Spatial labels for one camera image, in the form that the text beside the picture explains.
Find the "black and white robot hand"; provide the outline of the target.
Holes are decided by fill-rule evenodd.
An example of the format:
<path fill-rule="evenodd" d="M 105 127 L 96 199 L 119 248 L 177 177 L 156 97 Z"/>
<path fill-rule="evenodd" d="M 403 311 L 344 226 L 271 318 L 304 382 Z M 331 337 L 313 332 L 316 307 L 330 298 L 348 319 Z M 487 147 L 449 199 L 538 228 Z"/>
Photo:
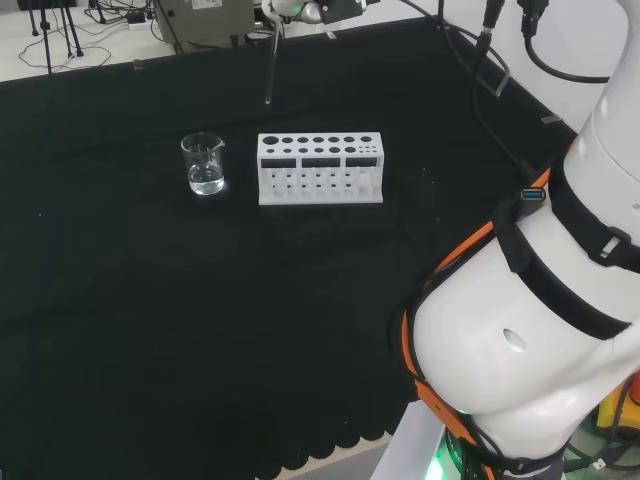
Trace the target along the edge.
<path fill-rule="evenodd" d="M 332 24 L 361 16 L 370 4 L 367 0 L 263 0 L 262 12 L 275 22 L 301 22 L 310 25 Z"/>

